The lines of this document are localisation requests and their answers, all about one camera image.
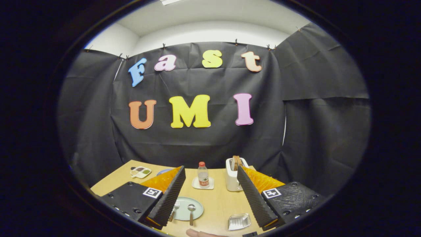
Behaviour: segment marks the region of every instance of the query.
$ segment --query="fork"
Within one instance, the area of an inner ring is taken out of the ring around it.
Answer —
[[[180,202],[177,201],[176,204],[174,205],[174,211],[173,213],[171,213],[170,219],[168,221],[173,221],[174,215],[176,213],[176,210],[180,207]]]

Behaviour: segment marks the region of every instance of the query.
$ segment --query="ceiling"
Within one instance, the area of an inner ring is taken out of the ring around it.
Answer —
[[[182,0],[164,6],[152,2],[117,23],[140,37],[157,30],[202,21],[256,24],[292,34],[309,21],[270,0]]]

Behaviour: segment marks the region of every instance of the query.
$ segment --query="ceiling light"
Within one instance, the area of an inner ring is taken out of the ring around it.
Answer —
[[[164,6],[168,5],[168,4],[171,4],[171,3],[176,3],[176,2],[179,2],[179,1],[181,1],[181,0],[161,0],[162,4]]]

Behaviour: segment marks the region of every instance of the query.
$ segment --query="orange letter u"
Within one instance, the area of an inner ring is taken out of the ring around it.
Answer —
[[[142,105],[140,101],[133,101],[129,103],[130,107],[130,122],[136,129],[148,129],[154,122],[154,105],[156,100],[145,101],[146,105],[146,120],[144,122],[139,120],[139,107]]]

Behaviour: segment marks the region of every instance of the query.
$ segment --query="water bottle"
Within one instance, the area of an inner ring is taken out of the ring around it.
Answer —
[[[209,187],[209,174],[208,169],[204,162],[199,162],[199,168],[197,169],[197,176],[199,178],[199,185],[201,188]]]

